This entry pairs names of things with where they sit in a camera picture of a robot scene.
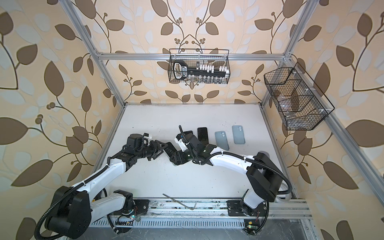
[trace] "wire basket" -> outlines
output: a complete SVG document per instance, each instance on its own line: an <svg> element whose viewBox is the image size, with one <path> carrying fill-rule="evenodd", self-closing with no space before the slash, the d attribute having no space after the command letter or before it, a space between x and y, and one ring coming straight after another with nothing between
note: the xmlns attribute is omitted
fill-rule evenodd
<svg viewBox="0 0 384 240"><path fill-rule="evenodd" d="M333 110L334 106L313 81L315 87L304 82L300 74L305 70L298 64L264 74L265 86L271 95L287 130L313 130ZM325 97L330 106L324 106L315 96Z"/></svg>
<svg viewBox="0 0 384 240"><path fill-rule="evenodd" d="M169 82L228 84L231 75L228 54L229 50L224 49L172 48Z"/></svg>

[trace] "floral wallpaper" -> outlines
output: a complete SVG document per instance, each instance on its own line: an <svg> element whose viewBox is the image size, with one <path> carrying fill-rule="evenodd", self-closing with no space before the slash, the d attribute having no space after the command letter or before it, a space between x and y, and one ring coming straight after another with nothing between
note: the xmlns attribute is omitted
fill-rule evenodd
<svg viewBox="0 0 384 240"><path fill-rule="evenodd" d="M266 91L263 75L273 61L230 61L228 84L179 83L168 79L168 62L110 60L107 64L128 104L258 103Z"/></svg>
<svg viewBox="0 0 384 240"><path fill-rule="evenodd" d="M0 1L2 239L32 238L56 189L90 174L120 110L57 3Z"/></svg>
<svg viewBox="0 0 384 240"><path fill-rule="evenodd" d="M306 199L324 240L382 239L384 208L325 122L287 131L266 106L298 197Z"/></svg>
<svg viewBox="0 0 384 240"><path fill-rule="evenodd" d="M330 98L336 116L381 175L383 19L383 1L320 1L293 55Z"/></svg>
<svg viewBox="0 0 384 240"><path fill-rule="evenodd" d="M99 52L283 53L304 0L73 0Z"/></svg>

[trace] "light blue phone case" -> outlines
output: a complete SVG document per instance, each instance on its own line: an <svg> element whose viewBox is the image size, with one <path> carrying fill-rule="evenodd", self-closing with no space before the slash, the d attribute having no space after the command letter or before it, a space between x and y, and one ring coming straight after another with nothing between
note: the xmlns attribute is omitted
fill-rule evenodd
<svg viewBox="0 0 384 240"><path fill-rule="evenodd" d="M233 141L235 144L245 144L244 129L241 125L232 126Z"/></svg>
<svg viewBox="0 0 384 240"><path fill-rule="evenodd" d="M224 150L229 150L227 134L225 131L215 132L216 145Z"/></svg>

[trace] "wire mesh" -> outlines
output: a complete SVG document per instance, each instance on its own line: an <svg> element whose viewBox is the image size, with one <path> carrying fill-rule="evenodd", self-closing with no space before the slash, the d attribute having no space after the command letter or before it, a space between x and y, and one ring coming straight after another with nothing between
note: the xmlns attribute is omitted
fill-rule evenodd
<svg viewBox="0 0 384 240"><path fill-rule="evenodd" d="M229 50L182 50L182 52L179 49L169 50L168 77L170 83L228 84L230 77Z"/></svg>
<svg viewBox="0 0 384 240"><path fill-rule="evenodd" d="M320 103L300 71L295 66L264 74L265 86L287 130L313 130L334 109Z"/></svg>

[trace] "work surface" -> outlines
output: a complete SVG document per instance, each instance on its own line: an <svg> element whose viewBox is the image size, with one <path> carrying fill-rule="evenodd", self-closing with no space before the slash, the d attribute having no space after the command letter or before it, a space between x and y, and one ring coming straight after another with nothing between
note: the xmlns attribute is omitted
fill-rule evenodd
<svg viewBox="0 0 384 240"><path fill-rule="evenodd" d="M270 135L258 105L127 105L107 156L119 152L132 133L152 134L152 140L172 142L179 131L192 130L197 137L198 127L207 127L209 143L216 144L215 132L225 131L229 151L241 155L269 153L272 162L281 170ZM232 126L242 125L245 144L233 142ZM134 197L242 197L250 189L246 175L224 167L197 165L188 162L174 166L162 154L156 160L139 159L123 175L107 186L114 190L132 192Z"/></svg>

